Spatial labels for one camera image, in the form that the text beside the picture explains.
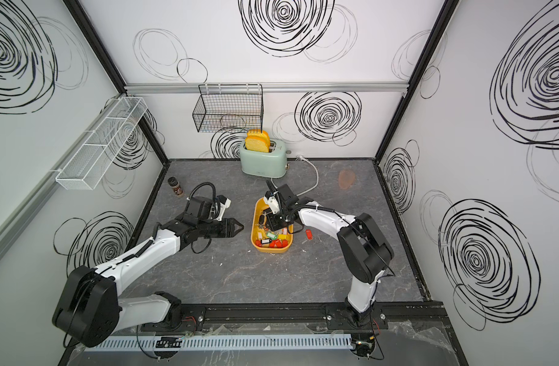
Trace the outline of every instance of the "white wire basket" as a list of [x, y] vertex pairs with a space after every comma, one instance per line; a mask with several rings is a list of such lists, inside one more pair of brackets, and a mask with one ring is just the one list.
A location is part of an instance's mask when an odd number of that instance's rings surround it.
[[70, 190], [93, 190], [145, 111], [147, 105], [143, 98], [120, 98], [56, 176], [56, 182]]

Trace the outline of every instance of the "black swirl drawing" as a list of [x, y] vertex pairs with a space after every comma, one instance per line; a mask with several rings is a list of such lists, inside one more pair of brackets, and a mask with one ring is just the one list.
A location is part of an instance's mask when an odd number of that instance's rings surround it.
[[180, 39], [169, 30], [140, 30], [133, 39], [133, 53], [145, 71], [160, 79], [203, 83], [208, 78], [206, 66], [188, 57]]
[[93, 268], [121, 255], [133, 233], [124, 215], [106, 211], [90, 221], [73, 217], [64, 221], [53, 236], [53, 249], [66, 256], [66, 276], [79, 266]]
[[210, 150], [217, 159], [239, 159], [246, 130], [240, 127], [224, 127], [210, 139]]
[[[83, 86], [88, 78], [88, 56], [78, 36], [59, 20], [39, 16], [37, 21], [52, 41], [54, 49], [63, 50], [56, 53], [56, 86], [66, 90]], [[46, 77], [50, 77], [52, 71], [49, 66], [46, 68], [48, 69]]]
[[[431, 31], [431, 29], [428, 29], [414, 34], [397, 49], [391, 62], [391, 71], [395, 77], [401, 80], [409, 80]], [[447, 36], [444, 33], [420, 81], [420, 96], [424, 99], [434, 96], [440, 86], [440, 69], [438, 69], [438, 65], [442, 61], [446, 43]]]
[[456, 209], [452, 209], [452, 201], [441, 191], [431, 190], [426, 192], [420, 201], [420, 220], [422, 228], [428, 238], [438, 245], [446, 245], [447, 243], [439, 242], [440, 224], [444, 215], [451, 211], [456, 213]]
[[334, 0], [238, 0], [238, 7], [249, 40], [265, 53], [286, 57], [314, 46], [324, 35]]
[[559, 149], [559, 0], [519, 31], [489, 88], [495, 126], [510, 139]]
[[452, 205], [438, 242], [456, 309], [471, 328], [482, 330], [487, 320], [509, 323], [532, 310], [538, 262], [525, 235], [495, 205], [477, 199]]
[[39, 111], [58, 76], [52, 43], [22, 1], [0, 0], [0, 114]]
[[409, 140], [405, 144], [405, 149], [393, 149], [385, 161], [383, 176], [400, 214], [406, 212], [414, 201], [416, 194], [414, 167], [420, 158], [419, 151], [417, 142]]
[[306, 139], [298, 130], [296, 120], [300, 118], [299, 114], [284, 113], [277, 117], [271, 126], [272, 135], [285, 143], [298, 143]]
[[355, 92], [307, 92], [296, 106], [296, 126], [310, 140], [346, 146], [356, 137], [362, 109]]
[[125, 170], [137, 169], [149, 155], [149, 142], [139, 126], [133, 128], [132, 132], [130, 129], [122, 128], [119, 133], [124, 136], [122, 139], [126, 138], [126, 140], [117, 153], [113, 164]]
[[335, 4], [330, 25], [319, 41], [304, 50], [304, 55], [314, 62], [328, 64], [340, 60], [357, 41], [357, 19], [342, 5]]
[[[155, 117], [153, 116], [153, 114], [150, 112], [149, 109], [147, 109], [147, 111], [145, 112], [145, 119], [147, 120], [147, 124], [149, 125], [149, 128], [151, 128], [151, 131], [155, 135], [155, 138], [158, 139], [159, 144], [163, 146], [166, 143], [166, 136], [164, 136], [161, 132], [159, 132], [158, 121], [155, 120]], [[146, 141], [145, 147], [147, 148], [147, 150], [153, 152], [153, 148], [151, 147], [151, 144], [149, 144], [147, 139], [145, 141]]]
[[135, 169], [123, 169], [114, 165], [103, 174], [101, 185], [112, 199], [118, 200], [125, 197], [135, 184]]
[[[149, 110], [145, 112], [145, 118], [148, 121], [149, 127], [152, 129], [153, 133], [163, 145], [165, 143], [165, 137], [158, 131], [157, 121], [155, 121], [155, 117], [151, 114], [151, 112], [149, 112]], [[130, 132], [131, 130], [127, 128], [119, 130], [119, 134], [123, 136], [122, 139], [125, 140], [125, 143], [113, 161], [113, 164], [120, 166], [125, 170], [137, 169], [141, 166], [145, 159], [147, 159], [149, 153], [153, 152], [149, 141], [139, 126], [136, 126], [129, 135]]]

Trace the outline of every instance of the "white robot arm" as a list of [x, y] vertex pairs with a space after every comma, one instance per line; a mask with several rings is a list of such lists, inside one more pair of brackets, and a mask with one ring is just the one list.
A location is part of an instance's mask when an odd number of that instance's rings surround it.
[[[212, 200], [194, 197], [195, 191], [204, 185], [213, 188]], [[233, 218], [222, 219], [221, 206], [227, 208], [230, 201], [224, 196], [215, 197], [214, 192], [211, 183], [198, 185], [189, 195], [185, 211], [165, 225], [156, 224], [151, 238], [95, 268], [82, 266], [72, 271], [52, 323], [87, 347], [94, 347], [111, 333], [131, 326], [164, 321], [175, 328], [181, 321], [181, 302], [172, 295], [156, 292], [146, 297], [118, 297], [140, 275], [197, 238], [234, 237], [244, 228]], [[350, 321], [362, 323], [375, 300], [379, 278], [393, 257], [375, 221], [367, 214], [345, 215], [316, 201], [298, 199], [286, 185], [268, 192], [265, 200], [275, 211], [267, 216], [270, 230], [297, 221], [339, 241], [353, 274], [346, 300]]]

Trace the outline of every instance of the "yellow plastic bin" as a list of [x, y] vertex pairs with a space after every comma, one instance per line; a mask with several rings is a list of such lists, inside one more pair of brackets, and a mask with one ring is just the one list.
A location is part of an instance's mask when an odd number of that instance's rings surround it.
[[[261, 232], [261, 234], [263, 234], [263, 238], [265, 238], [265, 230], [260, 230], [258, 223], [259, 223], [259, 216], [261, 216], [261, 214], [263, 214], [264, 209], [268, 209], [268, 208], [269, 208], [269, 206], [267, 204], [265, 204], [265, 201], [263, 201], [263, 198], [260, 198], [259, 201], [257, 201], [257, 203], [255, 204], [255, 214], [253, 216], [253, 227], [251, 228], [251, 244], [253, 244], [253, 246], [258, 251], [263, 252], [263, 253], [285, 253], [285, 252], [287, 252], [289, 247], [292, 245], [293, 234], [288, 234], [288, 245], [285, 248], [261, 248], [261, 247], [255, 245], [255, 241], [258, 239], [258, 237], [257, 237], [258, 232]], [[288, 231], [293, 232], [293, 225], [289, 226]]]

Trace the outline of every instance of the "mint green toaster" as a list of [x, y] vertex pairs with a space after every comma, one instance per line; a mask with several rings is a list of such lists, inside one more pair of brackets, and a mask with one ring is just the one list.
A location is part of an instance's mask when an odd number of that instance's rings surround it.
[[281, 178], [288, 168], [285, 143], [281, 140], [270, 141], [270, 152], [251, 151], [241, 144], [239, 155], [243, 172], [266, 178]]

